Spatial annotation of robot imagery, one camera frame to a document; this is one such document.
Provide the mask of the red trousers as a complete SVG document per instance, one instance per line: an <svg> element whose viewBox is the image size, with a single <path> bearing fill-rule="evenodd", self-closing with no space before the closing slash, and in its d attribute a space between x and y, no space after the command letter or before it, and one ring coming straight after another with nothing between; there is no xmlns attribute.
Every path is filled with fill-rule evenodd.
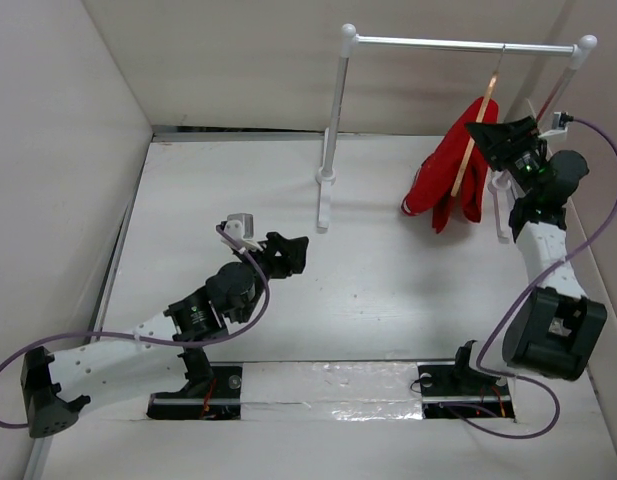
<svg viewBox="0 0 617 480"><path fill-rule="evenodd" d="M478 149L472 150L459 190L456 195L452 194L466 148L472 139L465 125L477 120L482 101L481 97L477 98L455 121L424 160L401 202L402 213L410 217L431 211L431 226L436 233L441 233L446 227L454 204L459 206L468 221L479 223L482 219L488 164Z"/></svg>

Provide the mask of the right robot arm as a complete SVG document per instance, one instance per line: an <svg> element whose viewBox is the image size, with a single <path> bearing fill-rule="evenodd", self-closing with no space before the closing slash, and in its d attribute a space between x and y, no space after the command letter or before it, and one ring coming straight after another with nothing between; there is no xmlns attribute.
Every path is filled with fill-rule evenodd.
<svg viewBox="0 0 617 480"><path fill-rule="evenodd" d="M574 381L583 373L607 319L579 284L566 249L566 204L588 175L574 150L548 152L536 121L467 124L488 166L507 180L508 226L529 292L503 337L506 366Z"/></svg>

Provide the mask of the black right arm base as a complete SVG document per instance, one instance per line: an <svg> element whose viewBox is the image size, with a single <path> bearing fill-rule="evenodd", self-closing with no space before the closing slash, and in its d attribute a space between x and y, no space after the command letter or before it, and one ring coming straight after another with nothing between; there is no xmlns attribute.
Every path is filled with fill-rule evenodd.
<svg viewBox="0 0 617 480"><path fill-rule="evenodd" d="M470 340L452 360L417 364L418 377L410 389L421 395L424 419L516 417L507 381L478 371L471 363L478 346Z"/></svg>

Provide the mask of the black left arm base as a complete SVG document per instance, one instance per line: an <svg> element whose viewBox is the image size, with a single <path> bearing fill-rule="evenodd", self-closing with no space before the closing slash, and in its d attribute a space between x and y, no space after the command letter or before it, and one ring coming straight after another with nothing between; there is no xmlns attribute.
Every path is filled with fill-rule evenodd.
<svg viewBox="0 0 617 480"><path fill-rule="evenodd" d="M146 415L162 421L232 421L241 419L243 363L211 363L203 349L178 355L186 383L175 392L151 395Z"/></svg>

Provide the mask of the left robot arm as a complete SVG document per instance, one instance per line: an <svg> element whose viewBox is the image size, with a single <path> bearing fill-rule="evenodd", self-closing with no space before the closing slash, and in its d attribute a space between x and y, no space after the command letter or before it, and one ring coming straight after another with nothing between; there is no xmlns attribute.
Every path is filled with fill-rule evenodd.
<svg viewBox="0 0 617 480"><path fill-rule="evenodd" d="M128 332L101 332L85 346L24 355L21 387L31 438L53 436L80 416L141 395L213 394L216 376L206 346L251 329L270 302L270 282L301 274L309 239L269 232L247 238L235 222L217 225L235 260L204 285Z"/></svg>

